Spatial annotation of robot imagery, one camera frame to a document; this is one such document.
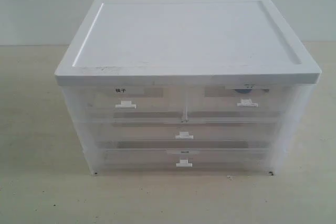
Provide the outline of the key bunch with blue tag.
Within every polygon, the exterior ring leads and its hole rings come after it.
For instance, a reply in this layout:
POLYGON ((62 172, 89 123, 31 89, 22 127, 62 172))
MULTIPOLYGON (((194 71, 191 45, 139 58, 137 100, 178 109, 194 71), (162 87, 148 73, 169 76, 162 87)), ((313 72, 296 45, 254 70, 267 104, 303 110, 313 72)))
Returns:
POLYGON ((262 96, 265 93, 269 93, 269 89, 234 89, 236 93, 248 96, 262 96))

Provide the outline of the white translucent drawer cabinet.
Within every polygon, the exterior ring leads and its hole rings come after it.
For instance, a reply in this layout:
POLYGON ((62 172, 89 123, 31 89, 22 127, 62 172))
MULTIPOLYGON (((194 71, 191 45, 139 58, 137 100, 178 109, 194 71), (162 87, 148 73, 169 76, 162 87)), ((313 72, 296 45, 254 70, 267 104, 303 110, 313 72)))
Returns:
POLYGON ((97 155, 110 149, 88 142, 92 123, 275 122, 278 132, 260 148, 275 169, 262 173, 274 175, 320 76, 320 67, 271 0, 95 0, 55 71, 90 172, 97 155), (128 86, 184 88, 184 116, 88 116, 95 89, 128 86), (188 91, 208 86, 282 88, 284 110, 276 117, 189 120, 188 91))

